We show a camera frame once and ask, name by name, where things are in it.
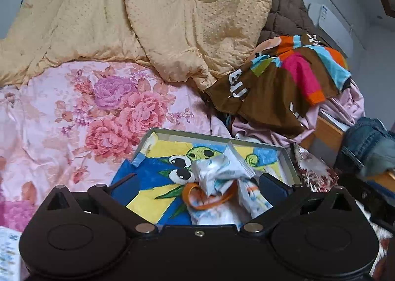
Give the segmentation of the striped pastel sock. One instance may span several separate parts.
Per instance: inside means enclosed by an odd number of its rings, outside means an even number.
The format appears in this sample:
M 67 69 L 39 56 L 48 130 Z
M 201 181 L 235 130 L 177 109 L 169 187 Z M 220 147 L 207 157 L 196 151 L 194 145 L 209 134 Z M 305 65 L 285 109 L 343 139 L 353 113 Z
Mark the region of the striped pastel sock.
M 242 178 L 237 180 L 237 184 L 239 204 L 250 214 L 252 219 L 273 207 L 253 181 Z

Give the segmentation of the grey cardboard box tray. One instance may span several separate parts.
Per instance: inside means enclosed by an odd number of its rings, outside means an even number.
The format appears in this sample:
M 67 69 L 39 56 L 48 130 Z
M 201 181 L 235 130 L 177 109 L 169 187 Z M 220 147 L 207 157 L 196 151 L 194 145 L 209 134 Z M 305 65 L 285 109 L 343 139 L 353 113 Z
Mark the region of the grey cardboard box tray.
M 138 167 L 144 159 L 151 157 L 166 163 L 173 158 L 176 163 L 189 167 L 196 159 L 223 153 L 229 143 L 251 167 L 271 172 L 289 186 L 301 182 L 284 147 L 162 128 L 148 130 L 137 147 L 131 165 Z

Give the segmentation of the white gold brocade cloth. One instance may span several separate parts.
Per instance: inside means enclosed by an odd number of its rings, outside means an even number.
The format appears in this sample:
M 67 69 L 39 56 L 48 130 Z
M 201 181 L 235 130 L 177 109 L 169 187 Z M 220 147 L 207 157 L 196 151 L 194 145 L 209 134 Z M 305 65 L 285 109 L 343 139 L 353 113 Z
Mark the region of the white gold brocade cloth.
M 295 169 L 299 173 L 302 184 L 308 186 L 313 192 L 328 192 L 333 186 L 337 185 L 338 175 L 323 160 L 318 159 L 296 143 L 291 145 L 291 153 Z M 371 214 L 364 209 L 359 201 L 356 203 L 370 222 L 380 241 L 379 253 L 371 268 L 370 275 L 374 280 L 384 280 L 384 272 L 388 261 L 388 246 L 393 235 L 384 228 L 372 223 L 370 221 Z

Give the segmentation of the blue denim jeans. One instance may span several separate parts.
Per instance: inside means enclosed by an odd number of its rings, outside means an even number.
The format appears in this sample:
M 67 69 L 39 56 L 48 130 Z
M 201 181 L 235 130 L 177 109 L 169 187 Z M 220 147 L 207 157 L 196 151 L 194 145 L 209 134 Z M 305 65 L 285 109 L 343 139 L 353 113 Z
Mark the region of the blue denim jeans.
M 362 117 L 344 133 L 334 170 L 373 177 L 394 169 L 394 132 L 379 119 Z

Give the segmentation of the colourful cartoon towel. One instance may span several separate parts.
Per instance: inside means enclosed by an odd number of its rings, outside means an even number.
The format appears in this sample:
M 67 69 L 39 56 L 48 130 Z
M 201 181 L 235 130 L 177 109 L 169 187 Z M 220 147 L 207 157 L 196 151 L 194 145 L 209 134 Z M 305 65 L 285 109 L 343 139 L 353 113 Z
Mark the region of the colourful cartoon towel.
M 209 159 L 217 155 L 219 153 L 201 159 Z M 184 164 L 176 163 L 173 158 L 166 163 L 164 160 L 148 157 L 138 167 L 134 167 L 131 161 L 126 160 L 118 169 L 113 182 L 128 174 L 136 174 L 136 178 L 139 178 L 140 190 L 126 207 L 150 223 L 159 227 L 165 224 L 194 225 L 181 196 L 186 184 L 197 183 L 191 171 L 192 163 L 186 167 Z

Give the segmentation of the white printed cloth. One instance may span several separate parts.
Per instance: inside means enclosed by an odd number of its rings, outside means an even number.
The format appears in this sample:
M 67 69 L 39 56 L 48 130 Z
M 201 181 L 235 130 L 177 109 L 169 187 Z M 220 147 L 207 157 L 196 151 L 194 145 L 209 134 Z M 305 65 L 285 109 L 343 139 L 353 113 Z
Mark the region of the white printed cloth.
M 238 179 L 252 179 L 254 170 L 246 163 L 232 144 L 228 144 L 224 151 L 209 159 L 200 159 L 192 163 L 192 174 L 197 184 L 207 196 L 224 193 L 231 181 Z M 212 209 L 197 211 L 187 207 L 191 221 L 195 225 L 235 225 L 241 227 L 247 218 L 246 210 L 233 200 L 238 194 L 226 203 Z

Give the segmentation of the pink floral quilt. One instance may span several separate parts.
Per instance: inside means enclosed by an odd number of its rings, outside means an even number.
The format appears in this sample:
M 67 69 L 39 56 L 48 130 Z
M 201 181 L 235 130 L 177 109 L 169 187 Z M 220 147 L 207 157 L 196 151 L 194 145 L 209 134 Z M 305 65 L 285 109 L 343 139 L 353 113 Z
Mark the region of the pink floral quilt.
M 208 239 L 169 224 L 134 236 L 89 198 L 152 128 L 230 138 L 192 85 L 135 63 L 70 62 L 1 88 L 1 226 L 21 232 L 29 280 L 155 279 L 162 247 L 184 264 L 182 241 Z

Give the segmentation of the pink lilac garment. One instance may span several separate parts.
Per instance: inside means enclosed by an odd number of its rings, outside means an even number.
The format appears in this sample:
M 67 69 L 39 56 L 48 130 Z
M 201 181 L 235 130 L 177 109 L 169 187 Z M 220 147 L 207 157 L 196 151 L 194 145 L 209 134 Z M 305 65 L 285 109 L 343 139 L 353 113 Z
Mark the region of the pink lilac garment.
M 250 125 L 246 121 L 236 117 L 231 126 L 231 134 L 240 139 L 252 137 L 263 143 L 288 147 L 293 143 L 302 143 L 317 128 L 318 116 L 326 113 L 335 120 L 352 126 L 365 116 L 364 97 L 354 81 L 350 88 L 345 89 L 342 94 L 327 99 L 324 103 L 310 108 L 305 117 L 301 119 L 302 133 L 294 138 L 288 138 L 280 134 L 279 130 L 271 131 L 262 126 Z

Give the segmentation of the brown colourful patterned cloth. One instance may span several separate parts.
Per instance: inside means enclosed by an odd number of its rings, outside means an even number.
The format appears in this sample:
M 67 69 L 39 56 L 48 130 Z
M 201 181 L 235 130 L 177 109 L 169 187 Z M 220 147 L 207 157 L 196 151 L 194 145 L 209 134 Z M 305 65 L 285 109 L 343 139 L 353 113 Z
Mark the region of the brown colourful patterned cloth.
M 292 138 L 312 107 L 349 88 L 343 55 L 314 34 L 274 37 L 205 90 L 215 108 Z

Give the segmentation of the white printed label packet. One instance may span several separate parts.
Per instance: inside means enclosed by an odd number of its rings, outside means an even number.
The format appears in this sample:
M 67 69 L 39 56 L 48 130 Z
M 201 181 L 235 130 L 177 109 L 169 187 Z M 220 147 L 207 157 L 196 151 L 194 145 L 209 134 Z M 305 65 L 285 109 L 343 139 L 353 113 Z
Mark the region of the white printed label packet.
M 19 240 L 21 232 L 0 228 L 0 280 L 20 281 L 21 257 Z

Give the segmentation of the white air conditioner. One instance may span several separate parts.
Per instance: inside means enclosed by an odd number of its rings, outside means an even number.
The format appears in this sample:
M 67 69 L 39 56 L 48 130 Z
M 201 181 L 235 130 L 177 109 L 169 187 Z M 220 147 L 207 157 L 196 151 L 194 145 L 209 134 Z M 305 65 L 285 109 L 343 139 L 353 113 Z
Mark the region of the white air conditioner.
M 350 31 L 345 28 L 337 16 L 324 4 L 310 3 L 308 15 L 320 37 L 330 46 L 338 49 L 346 58 L 351 58 L 354 42 Z

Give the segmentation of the brown quilted jacket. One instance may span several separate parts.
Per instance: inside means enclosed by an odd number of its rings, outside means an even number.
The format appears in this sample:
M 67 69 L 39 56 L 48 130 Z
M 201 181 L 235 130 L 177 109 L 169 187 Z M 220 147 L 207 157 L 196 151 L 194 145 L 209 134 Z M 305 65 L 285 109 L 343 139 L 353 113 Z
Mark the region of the brown quilted jacket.
M 316 28 L 303 0 L 272 0 L 271 10 L 257 44 L 282 35 L 305 33 L 316 34 Z

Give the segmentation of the beige dotted blanket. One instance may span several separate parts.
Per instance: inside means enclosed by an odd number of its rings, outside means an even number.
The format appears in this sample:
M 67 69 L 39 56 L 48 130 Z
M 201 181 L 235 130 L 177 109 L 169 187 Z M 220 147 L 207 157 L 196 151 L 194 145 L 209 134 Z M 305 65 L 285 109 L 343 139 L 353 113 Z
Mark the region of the beige dotted blanket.
M 134 61 L 200 89 L 255 49 L 272 0 L 24 0 L 1 41 L 1 84 L 73 60 Z

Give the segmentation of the wooden bed rail right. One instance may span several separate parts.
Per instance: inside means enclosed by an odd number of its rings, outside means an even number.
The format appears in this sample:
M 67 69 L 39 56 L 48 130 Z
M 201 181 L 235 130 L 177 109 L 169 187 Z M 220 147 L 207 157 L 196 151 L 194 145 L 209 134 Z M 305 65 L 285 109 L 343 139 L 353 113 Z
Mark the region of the wooden bed rail right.
M 337 121 L 324 112 L 320 112 L 315 131 L 301 142 L 301 146 L 333 167 L 341 147 L 343 134 L 347 129 L 346 124 Z

